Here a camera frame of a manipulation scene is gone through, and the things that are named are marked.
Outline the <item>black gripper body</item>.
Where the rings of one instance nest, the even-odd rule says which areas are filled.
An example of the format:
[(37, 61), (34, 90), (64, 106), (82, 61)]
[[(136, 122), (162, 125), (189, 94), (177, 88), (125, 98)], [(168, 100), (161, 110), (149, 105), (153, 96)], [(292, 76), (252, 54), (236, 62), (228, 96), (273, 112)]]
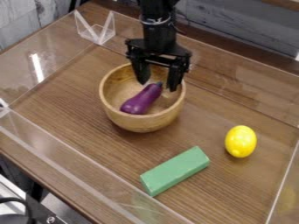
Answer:
[(130, 60), (130, 56), (136, 55), (144, 58), (149, 65), (154, 64), (168, 69), (170, 64), (182, 63), (188, 72), (192, 53), (176, 43), (173, 19), (168, 17), (160, 22), (140, 19), (140, 22), (144, 36), (125, 41), (125, 56)]

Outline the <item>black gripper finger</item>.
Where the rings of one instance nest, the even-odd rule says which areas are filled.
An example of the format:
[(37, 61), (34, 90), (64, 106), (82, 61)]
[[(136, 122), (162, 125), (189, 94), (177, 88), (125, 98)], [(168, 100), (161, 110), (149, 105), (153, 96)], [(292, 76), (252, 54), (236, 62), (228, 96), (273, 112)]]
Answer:
[(185, 67), (182, 63), (170, 64), (166, 78), (166, 88), (170, 92), (173, 92), (181, 84), (184, 73)]
[(136, 55), (130, 56), (130, 64), (134, 71), (136, 80), (141, 85), (144, 85), (150, 77), (149, 64), (144, 58), (140, 58)]

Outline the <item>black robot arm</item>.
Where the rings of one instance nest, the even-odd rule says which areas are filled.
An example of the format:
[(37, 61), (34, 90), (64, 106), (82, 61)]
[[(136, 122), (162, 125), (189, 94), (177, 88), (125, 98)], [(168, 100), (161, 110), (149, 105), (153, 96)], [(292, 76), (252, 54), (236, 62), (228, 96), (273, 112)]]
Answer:
[(125, 41), (125, 56), (140, 84), (150, 78), (149, 65), (168, 68), (166, 88), (173, 92), (189, 72), (192, 52), (176, 43), (174, 5), (180, 0), (136, 0), (144, 37)]

